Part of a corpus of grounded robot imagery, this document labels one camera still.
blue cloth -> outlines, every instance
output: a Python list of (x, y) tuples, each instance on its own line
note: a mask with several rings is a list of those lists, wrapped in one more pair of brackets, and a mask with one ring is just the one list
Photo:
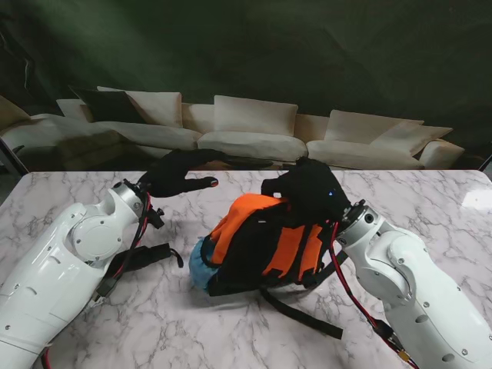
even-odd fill
[[(217, 273), (218, 268), (210, 268), (201, 259), (201, 247), (203, 246), (203, 238), (198, 241), (191, 252), (190, 267), (191, 279), (195, 286), (202, 290), (207, 290), (208, 281)], [(211, 260), (214, 250), (210, 248), (210, 251), (205, 255), (207, 260)]]

throw pillow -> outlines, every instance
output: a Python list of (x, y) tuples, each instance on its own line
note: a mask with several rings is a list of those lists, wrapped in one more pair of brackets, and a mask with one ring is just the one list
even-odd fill
[(370, 144), (385, 131), (402, 121), (409, 121), (416, 125), (424, 123), (424, 121), (411, 121), (403, 118), (389, 118), (379, 115), (332, 110), (324, 139)]
[(87, 123), (94, 121), (88, 106), (80, 98), (60, 98), (56, 103), (67, 118), (74, 118)]
[(297, 110), (298, 106), (293, 104), (216, 95), (214, 128), (215, 131), (293, 136)]
[[(98, 86), (99, 91), (124, 91)], [(125, 91), (138, 113), (150, 125), (183, 128), (181, 93)]]
[(0, 131), (17, 123), (30, 120), (29, 114), (0, 95)]
[(139, 115), (123, 91), (97, 91), (69, 87), (88, 106), (94, 121), (145, 124), (145, 120)]
[(452, 128), (429, 127), (402, 121), (372, 141), (371, 146), (405, 153), (410, 152), (410, 155), (414, 156), (429, 142), (437, 140), (451, 131), (453, 131)]

sofa cushion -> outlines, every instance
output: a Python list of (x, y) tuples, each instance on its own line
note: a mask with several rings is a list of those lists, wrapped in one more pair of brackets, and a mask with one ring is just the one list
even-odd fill
[(452, 128), (429, 127), (402, 121), (371, 142), (371, 146), (389, 148), (416, 155), (425, 145), (453, 131)]
[(244, 132), (210, 132), (198, 140), (198, 148), (213, 148), (228, 155), (295, 161), (308, 152), (303, 141), (283, 135)]
[(119, 121), (100, 121), (96, 124), (118, 132), (132, 143), (154, 148), (194, 150), (201, 136), (201, 133), (189, 129), (158, 125), (138, 125)]
[(94, 121), (91, 110), (80, 98), (61, 98), (56, 102), (65, 117), (88, 123)]
[[(101, 86), (98, 86), (98, 90), (124, 91)], [(125, 92), (138, 113), (150, 125), (165, 125), (166, 127), (183, 128), (181, 120), (181, 93), (144, 91)]]
[(385, 131), (393, 128), (402, 121), (410, 121), (416, 125), (424, 123), (424, 121), (411, 121), (402, 118), (389, 118), (379, 115), (332, 110), (330, 113), (330, 123), (328, 123), (324, 139), (329, 141), (370, 144), (385, 133)]
[(424, 166), (409, 154), (385, 148), (342, 141), (307, 143), (309, 158), (328, 165), (353, 169), (422, 169)]
[(94, 121), (124, 121), (145, 124), (145, 120), (123, 91), (96, 91), (70, 86), (88, 106)]
[(296, 114), (294, 137), (303, 142), (323, 140), (328, 127), (328, 117), (316, 115)]
[(297, 110), (298, 106), (293, 104), (216, 95), (215, 131), (292, 136)]
[(202, 134), (214, 130), (214, 106), (212, 104), (181, 104), (183, 128)]
[(18, 121), (28, 121), (29, 114), (0, 95), (0, 131)]

sofa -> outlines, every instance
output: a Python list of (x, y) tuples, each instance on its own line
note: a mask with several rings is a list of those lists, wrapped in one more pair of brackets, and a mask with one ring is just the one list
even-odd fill
[(337, 110), (330, 117), (303, 115), (294, 104), (220, 95), (208, 105), (182, 103), (177, 92), (98, 90), (128, 96), (144, 124), (98, 121), (91, 102), (60, 99), (64, 117), (24, 117), (0, 125), (0, 137), (11, 148), (25, 146), (21, 159), (23, 151), (44, 152), (66, 170), (135, 152), (160, 158), (176, 148), (213, 148), (279, 165), (309, 156), (353, 169), (446, 169), (464, 152), (440, 139), (450, 128), (423, 121)]

screw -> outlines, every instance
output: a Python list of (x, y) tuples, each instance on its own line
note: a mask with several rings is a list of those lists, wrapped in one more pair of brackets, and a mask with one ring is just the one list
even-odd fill
[(366, 216), (364, 217), (366, 223), (372, 223), (374, 221), (374, 217), (372, 214), (366, 214)]

